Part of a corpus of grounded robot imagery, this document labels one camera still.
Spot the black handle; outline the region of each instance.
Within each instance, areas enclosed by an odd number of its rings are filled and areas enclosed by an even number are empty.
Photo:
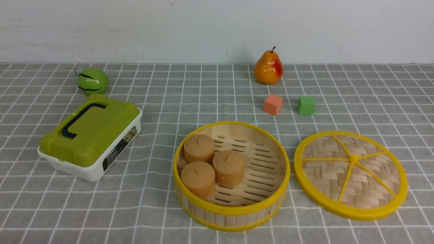
[[[77,136],[77,134],[73,134],[73,133],[70,133],[69,131],[68,131],[68,129],[69,129],[69,127],[73,124],[73,123],[75,123],[81,116],[83,116],[83,114],[86,112],[86,111],[88,111],[89,110],[89,108],[91,108],[91,107],[98,107],[98,108],[102,108],[102,109],[105,109],[105,107],[106,106],[104,106],[104,105],[101,105],[101,104],[99,104],[99,103],[91,103],[91,104],[89,104],[87,107],[85,107],[79,114],[77,114],[77,116],[75,116],[63,129],[62,129],[62,135],[63,136],[65,136],[65,137],[68,137],[68,138],[71,138],[71,139],[74,139],[76,136]]]

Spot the white wall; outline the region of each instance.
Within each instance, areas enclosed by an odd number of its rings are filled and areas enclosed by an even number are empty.
[[[434,63],[434,0],[0,0],[0,62]]]

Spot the orange cube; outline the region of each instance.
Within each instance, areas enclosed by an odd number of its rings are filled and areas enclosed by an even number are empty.
[[[264,102],[264,112],[276,116],[282,109],[283,98],[270,94]]]

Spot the pear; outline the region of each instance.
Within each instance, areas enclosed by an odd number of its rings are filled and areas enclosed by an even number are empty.
[[[283,65],[279,55],[274,51],[275,48],[264,52],[256,62],[254,75],[259,83],[274,85],[282,78]]]

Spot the box label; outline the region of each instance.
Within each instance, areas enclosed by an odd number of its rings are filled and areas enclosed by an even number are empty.
[[[130,142],[137,135],[137,129],[134,126],[131,128],[127,134],[122,138],[122,140],[113,148],[113,150],[107,155],[107,157],[102,162],[102,169],[104,172],[109,168],[109,166],[118,158],[118,156],[124,151],[124,149],[130,144]]]

